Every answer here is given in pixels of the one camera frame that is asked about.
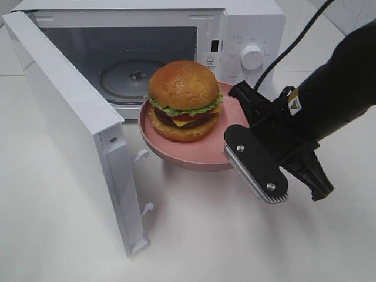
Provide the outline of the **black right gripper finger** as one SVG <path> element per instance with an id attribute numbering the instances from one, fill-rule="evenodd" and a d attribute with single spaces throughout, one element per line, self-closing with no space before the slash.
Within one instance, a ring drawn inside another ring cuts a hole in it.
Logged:
<path id="1" fill-rule="evenodd" d="M 294 154 L 283 163 L 283 168 L 311 190 L 314 202 L 326 198 L 334 190 L 313 150 Z"/>
<path id="2" fill-rule="evenodd" d="M 229 96 L 238 100 L 250 129 L 275 129 L 278 102 L 271 102 L 242 81 L 229 91 Z"/>

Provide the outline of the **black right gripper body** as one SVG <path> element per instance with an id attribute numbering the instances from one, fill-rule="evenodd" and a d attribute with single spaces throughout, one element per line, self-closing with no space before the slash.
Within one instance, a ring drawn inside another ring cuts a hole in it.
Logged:
<path id="1" fill-rule="evenodd" d="M 257 93 L 252 107 L 251 131 L 273 161 L 290 173 L 318 173 L 320 162 L 314 150 L 318 142 L 293 126 L 289 106 L 299 105 L 297 89 L 286 86 L 273 102 Z"/>

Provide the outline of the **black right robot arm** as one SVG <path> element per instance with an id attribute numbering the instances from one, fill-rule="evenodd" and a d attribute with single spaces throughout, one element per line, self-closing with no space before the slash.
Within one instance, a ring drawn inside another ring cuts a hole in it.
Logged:
<path id="1" fill-rule="evenodd" d="M 287 199 L 289 172 L 314 201 L 333 186 L 315 155 L 321 139 L 362 116 L 375 104 L 375 22 L 348 34 L 298 87 L 270 101 L 246 82 L 234 85 L 248 126 L 231 125 L 225 155 L 252 191 L 270 204 Z"/>

